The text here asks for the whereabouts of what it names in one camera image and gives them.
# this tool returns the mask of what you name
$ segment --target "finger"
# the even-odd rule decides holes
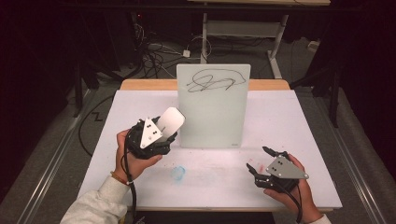
[[[129,130],[122,131],[120,133],[117,133],[117,143],[119,146],[123,146],[123,143],[125,141],[125,137],[128,134]]]
[[[270,196],[271,198],[283,203],[283,195],[278,193],[278,192],[276,192],[273,189],[265,189],[264,190],[264,194],[266,194],[266,195]]]
[[[159,161],[162,158],[163,158],[163,155],[157,155],[157,156],[153,156],[147,160],[137,159],[135,162],[138,162],[140,167],[146,169],[146,168],[154,165],[155,163],[157,163],[157,161]]]
[[[305,170],[304,166],[297,160],[297,158],[293,157],[291,154],[289,154],[289,158],[294,165],[296,165],[298,168],[300,168],[303,171]]]

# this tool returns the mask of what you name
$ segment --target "dark background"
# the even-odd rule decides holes
[[[332,1],[332,5],[353,7],[365,2]],[[82,18],[77,12],[64,13],[50,0],[2,1],[0,4],[2,200],[48,125],[68,104],[66,95],[74,85],[77,61],[90,58],[114,71],[123,64],[135,62],[136,54],[126,53],[134,50],[134,30],[126,13],[89,12]],[[341,87],[393,176],[396,176],[392,164],[396,160],[395,13],[395,3],[382,0],[370,5],[364,17],[292,15],[284,34],[289,42],[302,36],[323,40],[309,74],[333,58],[342,59]],[[141,15],[141,22],[148,29],[182,44],[188,43],[191,35],[198,35],[202,28],[199,14]],[[261,20],[263,15],[240,17]],[[277,20],[277,16],[265,19]],[[85,64],[82,67],[88,74],[84,80],[92,79],[96,70]],[[323,80],[318,78],[311,84],[320,82]]]

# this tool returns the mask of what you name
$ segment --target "white sleeve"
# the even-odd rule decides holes
[[[327,218],[326,215],[323,215],[323,217],[321,217],[320,219],[311,222],[309,224],[332,224],[332,223],[330,222],[330,220]]]
[[[99,190],[89,191],[73,202],[61,223],[118,223],[127,212],[122,198],[128,189],[108,176]]]

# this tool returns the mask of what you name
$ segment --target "bracelet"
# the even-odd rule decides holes
[[[128,186],[127,182],[125,180],[123,180],[121,177],[119,177],[116,174],[114,174],[114,172],[110,172],[110,173],[111,173],[111,177],[113,177],[116,180],[118,180],[121,184],[124,184],[124,185]]]

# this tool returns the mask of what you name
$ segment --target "hand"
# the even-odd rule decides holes
[[[124,167],[125,169],[124,158],[122,156],[124,155],[124,142],[128,131],[129,130],[126,130],[117,134],[117,144],[119,145],[119,147],[117,149],[116,169],[114,171],[115,175],[119,176],[121,179],[125,181],[127,180],[127,175],[122,169],[122,167]],[[127,158],[128,158],[129,172],[132,175],[132,178],[136,179],[143,173],[143,171],[146,168],[154,165],[155,163],[157,163],[157,161],[162,159],[163,155],[153,156],[148,160],[139,160],[132,153],[128,153]]]
[[[294,163],[294,165],[304,171],[303,165],[295,157],[289,154],[289,158]],[[291,191],[291,195],[293,195],[293,197],[300,203],[303,208],[302,222],[310,223],[320,219],[322,217],[322,214],[319,212],[314,204],[311,188],[309,187],[308,182],[306,182],[305,179],[300,179],[298,186],[300,188],[302,201],[300,202],[300,193],[297,187]],[[265,189],[264,193],[271,198],[285,204],[292,213],[296,215],[298,214],[297,205],[291,200],[291,198],[287,194],[278,193],[272,189]]]

